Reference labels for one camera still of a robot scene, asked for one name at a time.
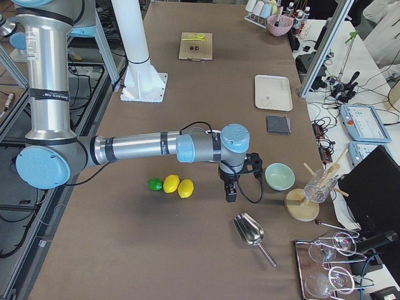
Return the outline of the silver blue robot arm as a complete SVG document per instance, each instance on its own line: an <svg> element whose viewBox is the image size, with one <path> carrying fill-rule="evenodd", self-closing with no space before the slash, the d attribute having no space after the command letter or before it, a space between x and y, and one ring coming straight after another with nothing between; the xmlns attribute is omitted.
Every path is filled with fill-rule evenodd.
<svg viewBox="0 0 400 300"><path fill-rule="evenodd" d="M95 165L123 159L174 155L181 163L217 162L226 200L241 192L239 178L263 178L262 160L250 153L249 131L229 124L221 131L188 125L125 137L79 137L70 125L67 38L74 30L96 34L94 1L16 1L16 18L27 46L31 130L16 159L22 180L38 189L65 185Z"/></svg>

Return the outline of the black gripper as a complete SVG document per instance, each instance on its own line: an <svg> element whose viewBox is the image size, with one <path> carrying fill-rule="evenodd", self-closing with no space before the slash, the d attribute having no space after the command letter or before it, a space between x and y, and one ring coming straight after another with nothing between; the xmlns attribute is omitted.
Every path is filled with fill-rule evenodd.
<svg viewBox="0 0 400 300"><path fill-rule="evenodd" d="M258 181L262 182L263 160L256 152L232 154L219 163L218 174L225 183L226 202L234 203L237 197L234 183L238 182L241 175L253 174Z"/></svg>

